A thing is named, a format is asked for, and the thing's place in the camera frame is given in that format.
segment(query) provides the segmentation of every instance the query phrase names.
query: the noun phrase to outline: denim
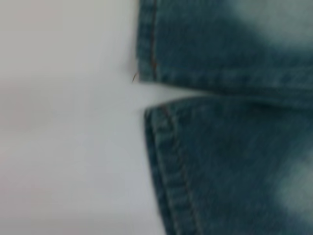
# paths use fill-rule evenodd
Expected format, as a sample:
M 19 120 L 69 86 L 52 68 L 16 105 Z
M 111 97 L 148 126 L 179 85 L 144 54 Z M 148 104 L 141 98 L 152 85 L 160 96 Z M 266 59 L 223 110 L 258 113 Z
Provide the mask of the denim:
M 140 80 L 211 93 L 145 114 L 167 235 L 313 235 L 312 12 L 140 1 Z

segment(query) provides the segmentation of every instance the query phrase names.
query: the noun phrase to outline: white surface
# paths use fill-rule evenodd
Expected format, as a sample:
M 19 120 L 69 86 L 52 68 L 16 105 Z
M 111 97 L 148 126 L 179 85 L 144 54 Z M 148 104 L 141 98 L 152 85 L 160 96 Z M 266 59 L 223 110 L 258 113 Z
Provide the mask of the white surface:
M 0 1 L 0 234 L 161 235 L 135 0 Z

